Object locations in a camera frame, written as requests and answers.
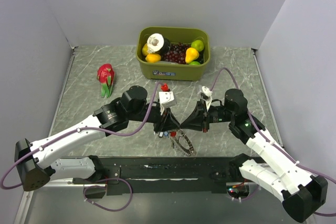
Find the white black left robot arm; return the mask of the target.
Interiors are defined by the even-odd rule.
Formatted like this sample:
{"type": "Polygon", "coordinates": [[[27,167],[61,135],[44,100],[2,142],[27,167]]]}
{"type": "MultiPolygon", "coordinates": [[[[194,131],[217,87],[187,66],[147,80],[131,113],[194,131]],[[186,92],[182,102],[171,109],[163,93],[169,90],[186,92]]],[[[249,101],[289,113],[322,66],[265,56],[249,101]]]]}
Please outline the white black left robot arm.
{"type": "Polygon", "coordinates": [[[30,142],[27,139],[15,145],[15,166],[24,191],[34,191],[52,180],[82,178],[92,183],[104,177],[103,164],[97,156],[66,158],[62,156],[80,145],[100,140],[107,136],[125,136],[122,130],[129,122],[140,122],[136,130],[127,136],[137,134],[145,124],[151,123],[154,132],[169,132],[180,127],[171,115],[170,108],[177,100],[173,91],[163,85],[155,91],[158,101],[147,99],[147,90],[132,86],[122,96],[103,105],[76,125],[47,138],[30,142]]]}

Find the large silver toothed keyring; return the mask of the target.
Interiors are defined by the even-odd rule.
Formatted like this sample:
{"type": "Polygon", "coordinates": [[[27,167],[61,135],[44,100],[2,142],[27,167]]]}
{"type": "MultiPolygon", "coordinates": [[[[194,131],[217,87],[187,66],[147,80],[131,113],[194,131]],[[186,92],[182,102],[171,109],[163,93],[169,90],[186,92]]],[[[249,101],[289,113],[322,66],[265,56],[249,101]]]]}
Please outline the large silver toothed keyring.
{"type": "Polygon", "coordinates": [[[171,140],[172,148],[179,150],[185,156],[190,157],[190,156],[196,155],[196,150],[191,140],[187,137],[187,135],[181,129],[176,131],[176,136],[170,137],[170,140],[171,140]]]}

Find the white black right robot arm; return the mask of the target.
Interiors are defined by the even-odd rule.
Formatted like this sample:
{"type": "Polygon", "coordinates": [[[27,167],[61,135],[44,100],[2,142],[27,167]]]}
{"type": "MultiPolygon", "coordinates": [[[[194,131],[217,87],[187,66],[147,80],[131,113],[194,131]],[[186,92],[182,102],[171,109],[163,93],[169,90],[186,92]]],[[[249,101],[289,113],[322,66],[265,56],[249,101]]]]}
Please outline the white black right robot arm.
{"type": "Polygon", "coordinates": [[[326,201],[328,182],[321,175],[300,167],[271,137],[265,126],[247,108],[240,89],[229,89],[219,106],[213,106],[212,91],[200,87],[200,100],[182,123],[184,129],[207,132],[211,123],[227,122],[231,133],[257,153],[269,166],[264,168],[251,157],[240,154],[231,161],[230,177],[250,180],[273,194],[287,214],[303,223],[326,201]]]}

